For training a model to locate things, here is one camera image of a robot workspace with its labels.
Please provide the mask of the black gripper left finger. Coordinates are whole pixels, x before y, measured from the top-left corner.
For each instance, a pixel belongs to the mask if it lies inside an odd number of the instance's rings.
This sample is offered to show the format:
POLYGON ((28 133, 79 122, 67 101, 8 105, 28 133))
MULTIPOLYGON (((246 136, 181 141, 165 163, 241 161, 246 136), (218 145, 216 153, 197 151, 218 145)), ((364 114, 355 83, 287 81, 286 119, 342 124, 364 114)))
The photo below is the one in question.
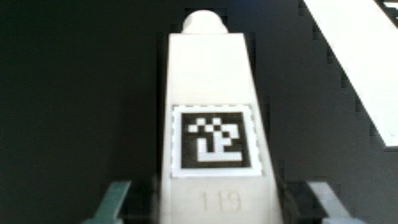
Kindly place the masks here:
POLYGON ((110 183, 97 210, 94 215, 81 221, 81 224, 124 224, 118 213, 129 186, 129 181, 115 181, 110 183))

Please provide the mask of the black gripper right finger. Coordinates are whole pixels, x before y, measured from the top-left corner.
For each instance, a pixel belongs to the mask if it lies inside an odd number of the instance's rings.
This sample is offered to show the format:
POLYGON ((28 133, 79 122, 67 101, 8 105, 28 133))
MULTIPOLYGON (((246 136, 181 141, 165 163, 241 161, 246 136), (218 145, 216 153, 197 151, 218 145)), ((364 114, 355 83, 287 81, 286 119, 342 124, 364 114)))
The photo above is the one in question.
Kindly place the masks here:
POLYGON ((289 181, 278 184, 284 224, 367 224, 349 215, 325 181, 289 181))

